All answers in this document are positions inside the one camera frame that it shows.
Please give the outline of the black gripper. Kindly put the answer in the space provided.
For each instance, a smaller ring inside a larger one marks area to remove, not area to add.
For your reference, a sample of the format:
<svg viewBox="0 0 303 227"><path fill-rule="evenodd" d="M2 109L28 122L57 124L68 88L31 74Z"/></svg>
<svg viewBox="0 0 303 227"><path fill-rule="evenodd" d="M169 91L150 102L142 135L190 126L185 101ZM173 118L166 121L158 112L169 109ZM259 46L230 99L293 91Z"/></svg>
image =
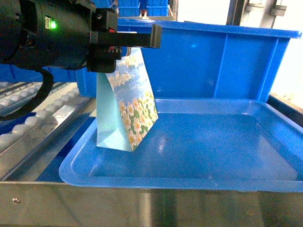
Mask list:
<svg viewBox="0 0 303 227"><path fill-rule="evenodd" d="M114 72L116 61L122 58L123 47L160 48L162 27L153 24L151 33L116 33L117 12L112 8L97 8L92 14L89 52L86 67L90 72Z"/></svg>

